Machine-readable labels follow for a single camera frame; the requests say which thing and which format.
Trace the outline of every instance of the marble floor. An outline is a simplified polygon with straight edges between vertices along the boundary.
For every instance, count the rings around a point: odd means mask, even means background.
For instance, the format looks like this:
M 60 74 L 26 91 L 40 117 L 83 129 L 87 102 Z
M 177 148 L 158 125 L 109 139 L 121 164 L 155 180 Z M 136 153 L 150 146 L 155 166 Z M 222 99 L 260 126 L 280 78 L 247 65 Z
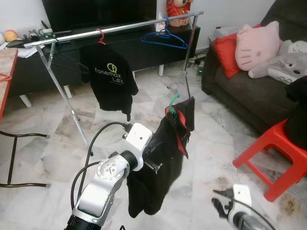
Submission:
M 187 97 L 182 63 L 166 65 L 165 75 L 158 68 L 136 73 L 140 89 L 134 96 L 131 122 L 139 122 L 155 131 L 164 109 L 175 93 Z M 219 219 L 211 204 L 213 189 L 229 188 L 234 183 L 251 189 L 253 207 L 279 230 L 305 230 L 307 226 L 307 179 L 292 186 L 274 203 L 265 200 L 265 184 L 248 168 L 239 170 L 232 161 L 257 137 L 257 134 L 214 97 L 201 91 L 196 67 L 188 69 L 191 94 L 196 98 L 195 131 L 187 146 L 190 159 L 184 160 L 182 175 L 174 182 L 161 210 L 154 216 L 128 215 L 128 189 L 125 184 L 116 199 L 103 229 L 119 230 L 230 230 Z M 171 81 L 176 80 L 171 89 Z M 99 109 L 89 85 L 72 87 L 71 104 L 75 108 L 86 137 L 91 140 L 99 128 L 110 121 L 126 121 L 121 112 Z M 86 148 L 73 119 L 56 90 L 29 95 L 32 108 L 25 108 L 19 98 L 10 98 L 0 130 L 16 134 L 41 132 L 50 138 L 18 140 L 13 183 L 50 183 L 50 188 L 0 188 L 1 230 L 62 230 L 71 215 L 70 187 L 75 174 L 84 165 Z M 106 158 L 113 151 L 124 150 L 123 129 L 110 127 L 94 146 L 90 161 Z M 0 181 L 7 180 L 13 139 L 0 136 Z M 289 167 L 289 162 L 275 152 L 260 153 L 255 159 L 272 180 Z M 94 169 L 88 171 L 88 182 Z

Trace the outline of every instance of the paper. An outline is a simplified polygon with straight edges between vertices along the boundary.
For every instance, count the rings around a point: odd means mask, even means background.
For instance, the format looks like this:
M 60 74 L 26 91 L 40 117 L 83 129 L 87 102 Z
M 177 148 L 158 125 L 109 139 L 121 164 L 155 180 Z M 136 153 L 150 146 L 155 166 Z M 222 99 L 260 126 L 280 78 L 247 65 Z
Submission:
M 7 44 L 8 44 L 7 42 L 3 43 L 0 46 L 0 50 L 9 49 L 9 48 L 6 47 Z M 20 58 L 28 58 L 28 57 L 32 56 L 33 54 L 35 54 L 36 52 L 37 52 L 37 49 L 35 47 L 28 48 L 28 49 L 18 48 L 18 57 L 20 57 Z

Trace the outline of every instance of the red cushion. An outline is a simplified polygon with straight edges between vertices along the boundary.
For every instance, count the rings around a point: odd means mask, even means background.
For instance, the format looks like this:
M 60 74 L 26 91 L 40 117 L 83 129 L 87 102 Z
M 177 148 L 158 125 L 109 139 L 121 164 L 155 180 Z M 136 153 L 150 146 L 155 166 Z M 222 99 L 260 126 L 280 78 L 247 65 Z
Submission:
M 240 72 L 240 68 L 236 63 L 235 57 L 236 33 L 217 38 L 214 43 L 214 48 L 228 78 L 231 78 Z

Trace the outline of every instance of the white wall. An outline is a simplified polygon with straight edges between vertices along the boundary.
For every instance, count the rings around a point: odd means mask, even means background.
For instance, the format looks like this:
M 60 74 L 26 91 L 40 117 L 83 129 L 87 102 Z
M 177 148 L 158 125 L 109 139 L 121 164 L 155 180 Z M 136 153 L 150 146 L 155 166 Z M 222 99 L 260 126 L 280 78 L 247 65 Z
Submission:
M 42 0 L 1 0 L 0 32 L 13 29 L 22 37 L 40 29 L 41 20 L 49 24 Z
M 255 25 L 260 23 L 275 0 L 194 0 L 192 12 L 204 11 L 199 17 L 201 34 L 198 48 L 208 45 L 207 37 L 217 26 Z M 157 15 L 165 12 L 166 0 L 157 0 Z M 41 0 L 2 0 L 0 32 L 16 30 L 19 36 L 41 28 L 40 20 L 49 24 Z
M 166 0 L 157 0 L 157 11 L 165 12 Z M 201 34 L 198 48 L 208 46 L 209 35 L 217 26 L 251 26 L 261 22 L 275 0 L 194 0 L 191 12 L 204 11 L 199 16 Z

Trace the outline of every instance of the printed logo on shirt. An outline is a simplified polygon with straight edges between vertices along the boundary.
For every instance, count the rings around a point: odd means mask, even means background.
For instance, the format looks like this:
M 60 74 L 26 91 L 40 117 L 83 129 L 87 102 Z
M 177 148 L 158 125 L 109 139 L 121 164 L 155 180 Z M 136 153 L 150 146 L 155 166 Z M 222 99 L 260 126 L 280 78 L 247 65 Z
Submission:
M 109 71 L 95 68 L 95 72 L 98 73 L 98 74 L 103 74 L 105 76 L 111 76 L 112 77 L 111 83 L 123 85 L 124 81 L 121 78 L 121 74 L 117 74 L 116 65 L 114 65 L 113 63 L 108 63 L 106 67 Z
M 111 71 L 112 73 L 117 73 L 117 67 L 113 64 L 113 63 L 109 63 L 107 65 L 107 68 L 109 69 L 109 71 Z

